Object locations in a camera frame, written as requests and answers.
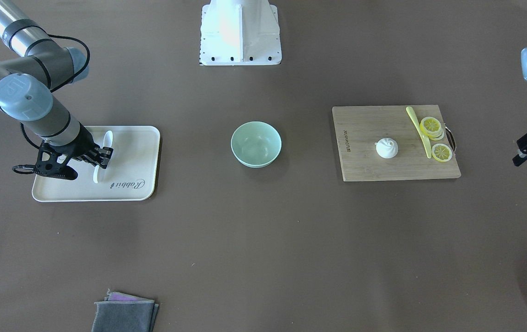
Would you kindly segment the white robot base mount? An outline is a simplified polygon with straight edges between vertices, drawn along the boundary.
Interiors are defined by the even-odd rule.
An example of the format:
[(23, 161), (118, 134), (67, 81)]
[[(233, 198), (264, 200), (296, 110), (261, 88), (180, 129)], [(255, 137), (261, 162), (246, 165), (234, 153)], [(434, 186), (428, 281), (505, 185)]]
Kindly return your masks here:
[(267, 0), (211, 0), (202, 7), (199, 64), (279, 65), (278, 8)]

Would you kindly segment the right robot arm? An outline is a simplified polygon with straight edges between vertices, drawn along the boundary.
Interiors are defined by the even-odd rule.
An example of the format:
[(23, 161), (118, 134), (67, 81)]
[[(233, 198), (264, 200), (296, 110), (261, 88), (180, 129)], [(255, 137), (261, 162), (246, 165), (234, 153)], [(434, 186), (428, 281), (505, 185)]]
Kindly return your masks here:
[(88, 47), (61, 47), (58, 38), (12, 1), (0, 0), (0, 39), (18, 56), (0, 61), (0, 111), (41, 139), (33, 144), (38, 160), (25, 173), (69, 172), (70, 160), (107, 168), (113, 152), (97, 145), (54, 97), (55, 91), (85, 78), (90, 61)]

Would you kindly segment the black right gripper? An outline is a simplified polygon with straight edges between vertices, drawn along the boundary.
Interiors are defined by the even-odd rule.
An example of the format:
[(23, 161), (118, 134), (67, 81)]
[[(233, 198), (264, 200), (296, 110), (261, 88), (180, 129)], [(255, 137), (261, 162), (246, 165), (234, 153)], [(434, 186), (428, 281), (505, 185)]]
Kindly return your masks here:
[(70, 147), (74, 150), (74, 157), (71, 160), (78, 160), (106, 169), (114, 149), (110, 147), (99, 147), (93, 141), (92, 134), (85, 128), (80, 127), (77, 137), (71, 142), (59, 148)]

